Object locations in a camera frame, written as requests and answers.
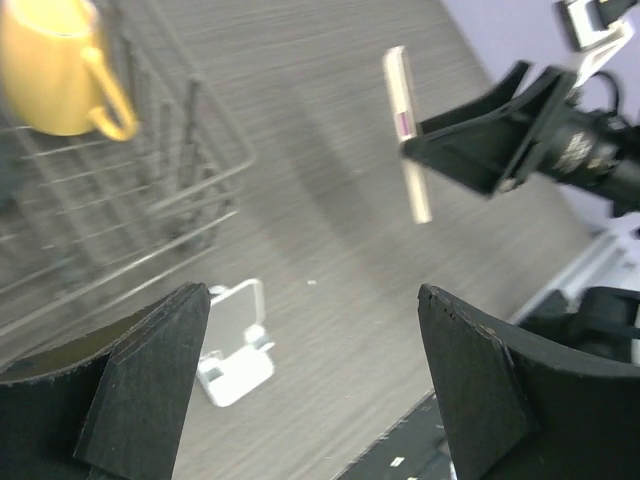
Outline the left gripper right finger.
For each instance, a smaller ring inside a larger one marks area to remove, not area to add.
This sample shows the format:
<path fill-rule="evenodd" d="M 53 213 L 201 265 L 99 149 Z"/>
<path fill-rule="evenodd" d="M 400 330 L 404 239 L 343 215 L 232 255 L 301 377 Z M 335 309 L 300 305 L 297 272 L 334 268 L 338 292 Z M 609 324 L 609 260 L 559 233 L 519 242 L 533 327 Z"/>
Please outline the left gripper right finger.
<path fill-rule="evenodd" d="M 639 368 L 593 346 L 636 338 L 638 303 L 591 288 L 555 342 L 423 285 L 421 336 L 457 476 L 637 478 Z"/>

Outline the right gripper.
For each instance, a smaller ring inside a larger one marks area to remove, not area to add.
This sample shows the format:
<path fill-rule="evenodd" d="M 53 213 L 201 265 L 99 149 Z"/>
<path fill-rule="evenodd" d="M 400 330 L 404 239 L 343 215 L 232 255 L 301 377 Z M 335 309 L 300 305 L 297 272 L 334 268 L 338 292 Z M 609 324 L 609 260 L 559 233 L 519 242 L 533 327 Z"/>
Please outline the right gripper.
<path fill-rule="evenodd" d="M 518 60 L 476 100 L 418 122 L 420 134 L 400 145 L 401 156 L 479 195 L 520 186 L 565 116 L 578 77 L 574 71 L 547 67 L 513 98 L 531 66 Z"/>

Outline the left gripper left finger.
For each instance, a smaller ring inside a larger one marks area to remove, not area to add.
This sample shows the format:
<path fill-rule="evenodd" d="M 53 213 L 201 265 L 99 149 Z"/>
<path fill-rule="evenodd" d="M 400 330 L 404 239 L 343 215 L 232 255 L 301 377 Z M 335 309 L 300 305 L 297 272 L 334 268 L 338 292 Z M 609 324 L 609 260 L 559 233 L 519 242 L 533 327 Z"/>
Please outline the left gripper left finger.
<path fill-rule="evenodd" d="M 2 478 L 171 478 L 209 309 L 187 283 L 3 369 Z"/>

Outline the black phone pink case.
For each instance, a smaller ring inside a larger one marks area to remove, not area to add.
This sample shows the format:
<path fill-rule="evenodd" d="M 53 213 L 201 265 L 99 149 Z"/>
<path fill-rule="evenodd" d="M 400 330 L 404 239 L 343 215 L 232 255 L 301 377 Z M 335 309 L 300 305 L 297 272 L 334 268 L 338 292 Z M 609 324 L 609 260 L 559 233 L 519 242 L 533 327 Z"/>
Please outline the black phone pink case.
<path fill-rule="evenodd" d="M 411 75 L 404 46 L 388 49 L 382 60 L 390 110 L 398 143 L 402 145 L 419 133 L 414 119 Z M 410 160 L 402 160 L 409 205 L 413 221 L 426 224 L 432 220 L 424 171 Z"/>

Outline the white folding phone stand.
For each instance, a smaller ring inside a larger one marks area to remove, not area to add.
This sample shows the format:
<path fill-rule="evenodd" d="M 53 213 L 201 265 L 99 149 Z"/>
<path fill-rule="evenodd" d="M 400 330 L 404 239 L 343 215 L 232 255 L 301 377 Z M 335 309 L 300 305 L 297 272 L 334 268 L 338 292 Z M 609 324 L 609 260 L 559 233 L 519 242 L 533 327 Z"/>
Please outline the white folding phone stand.
<path fill-rule="evenodd" d="M 207 329 L 197 378 L 210 401 L 228 407 L 269 380 L 275 366 L 266 318 L 263 282 L 247 279 L 209 289 Z"/>

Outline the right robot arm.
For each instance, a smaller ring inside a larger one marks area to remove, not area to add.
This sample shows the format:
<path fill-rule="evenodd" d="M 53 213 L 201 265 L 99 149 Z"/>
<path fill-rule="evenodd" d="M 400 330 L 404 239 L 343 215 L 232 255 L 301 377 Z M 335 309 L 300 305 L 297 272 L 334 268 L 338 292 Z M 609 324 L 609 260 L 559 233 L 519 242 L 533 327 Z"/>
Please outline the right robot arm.
<path fill-rule="evenodd" d="M 530 63 L 516 62 L 492 90 L 417 125 L 403 157 L 491 198 L 541 174 L 610 201 L 620 218 L 639 210 L 639 128 L 620 115 L 621 90 L 605 110 L 582 111 L 575 74 L 548 67 L 525 90 Z M 553 289 L 519 320 L 521 328 L 570 348 L 630 363 L 639 340 L 639 293 L 587 288 L 577 304 Z"/>

